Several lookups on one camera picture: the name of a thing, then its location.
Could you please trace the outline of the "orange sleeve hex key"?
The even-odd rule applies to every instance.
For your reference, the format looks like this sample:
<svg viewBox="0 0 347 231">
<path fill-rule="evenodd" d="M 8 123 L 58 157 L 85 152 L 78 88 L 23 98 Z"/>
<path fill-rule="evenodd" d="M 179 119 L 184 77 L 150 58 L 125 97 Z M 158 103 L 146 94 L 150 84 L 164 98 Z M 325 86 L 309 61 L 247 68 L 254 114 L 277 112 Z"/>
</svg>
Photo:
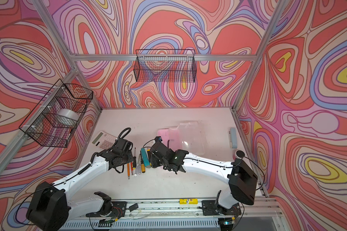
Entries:
<svg viewBox="0 0 347 231">
<path fill-rule="evenodd" d="M 127 174 L 128 174 L 128 180 L 130 180 L 130 177 L 131 177 L 131 167 L 130 167 L 130 163 L 127 163 Z"/>
</svg>

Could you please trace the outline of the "pink plastic tool box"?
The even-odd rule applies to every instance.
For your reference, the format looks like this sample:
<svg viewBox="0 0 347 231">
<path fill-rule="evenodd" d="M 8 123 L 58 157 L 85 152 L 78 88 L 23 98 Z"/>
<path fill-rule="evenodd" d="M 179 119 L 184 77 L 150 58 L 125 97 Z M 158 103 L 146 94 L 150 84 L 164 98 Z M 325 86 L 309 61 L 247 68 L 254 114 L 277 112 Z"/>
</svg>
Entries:
<svg viewBox="0 0 347 231">
<path fill-rule="evenodd" d="M 162 143 L 173 151 L 181 149 L 199 156 L 205 155 L 207 141 L 202 124 L 197 121 L 158 130 L 157 136 L 161 136 Z"/>
</svg>

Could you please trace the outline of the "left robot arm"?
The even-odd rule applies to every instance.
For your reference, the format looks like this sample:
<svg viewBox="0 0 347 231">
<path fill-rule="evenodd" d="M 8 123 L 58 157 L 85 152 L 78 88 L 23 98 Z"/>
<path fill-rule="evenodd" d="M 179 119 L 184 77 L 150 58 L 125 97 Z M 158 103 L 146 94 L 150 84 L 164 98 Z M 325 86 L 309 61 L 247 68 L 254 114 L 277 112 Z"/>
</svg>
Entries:
<svg viewBox="0 0 347 231">
<path fill-rule="evenodd" d="M 26 218 L 43 231 L 58 231 L 67 221 L 95 213 L 107 217 L 113 210 L 111 197 L 102 192 L 84 200 L 72 197 L 99 175 L 133 161 L 133 143 L 118 138 L 106 150 L 92 154 L 86 165 L 53 183 L 39 184 L 28 207 Z"/>
</svg>

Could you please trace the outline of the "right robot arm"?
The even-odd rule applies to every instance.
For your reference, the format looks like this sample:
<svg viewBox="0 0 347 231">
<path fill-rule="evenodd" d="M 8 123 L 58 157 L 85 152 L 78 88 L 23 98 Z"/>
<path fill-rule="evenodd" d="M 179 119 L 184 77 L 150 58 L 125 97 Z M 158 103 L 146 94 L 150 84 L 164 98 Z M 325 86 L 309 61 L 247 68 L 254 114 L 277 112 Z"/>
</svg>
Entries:
<svg viewBox="0 0 347 231">
<path fill-rule="evenodd" d="M 152 167 L 162 166 L 164 170 L 192 172 L 212 177 L 228 185 L 221 190 L 217 204 L 225 209 L 237 203 L 254 205 L 258 176 L 241 158 L 232 162 L 215 161 L 178 149 L 173 151 L 162 142 L 155 142 L 150 148 Z"/>
</svg>

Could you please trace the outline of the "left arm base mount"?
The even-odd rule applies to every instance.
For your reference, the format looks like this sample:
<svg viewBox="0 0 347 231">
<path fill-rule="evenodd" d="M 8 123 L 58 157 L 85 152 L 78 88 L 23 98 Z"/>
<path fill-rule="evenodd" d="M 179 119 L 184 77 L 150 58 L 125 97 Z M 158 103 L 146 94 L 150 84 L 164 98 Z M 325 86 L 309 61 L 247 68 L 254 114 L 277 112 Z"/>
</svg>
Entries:
<svg viewBox="0 0 347 231">
<path fill-rule="evenodd" d="M 102 211 L 89 213 L 85 216 L 88 218 L 121 218 L 125 216 L 127 208 L 126 201 L 112 201 L 111 206 L 107 209 L 102 208 Z"/>
</svg>

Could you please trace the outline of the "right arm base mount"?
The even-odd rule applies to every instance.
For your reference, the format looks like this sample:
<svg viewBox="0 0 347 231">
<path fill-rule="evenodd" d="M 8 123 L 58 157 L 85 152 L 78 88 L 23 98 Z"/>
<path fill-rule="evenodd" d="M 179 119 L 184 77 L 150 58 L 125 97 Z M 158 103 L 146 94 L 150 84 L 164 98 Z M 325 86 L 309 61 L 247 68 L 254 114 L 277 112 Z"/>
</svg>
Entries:
<svg viewBox="0 0 347 231">
<path fill-rule="evenodd" d="M 234 216 L 238 217 L 242 214 L 239 204 L 233 205 L 230 209 L 226 209 L 218 204 L 216 200 L 203 200 L 201 206 L 198 207 L 202 210 L 204 216 Z"/>
</svg>

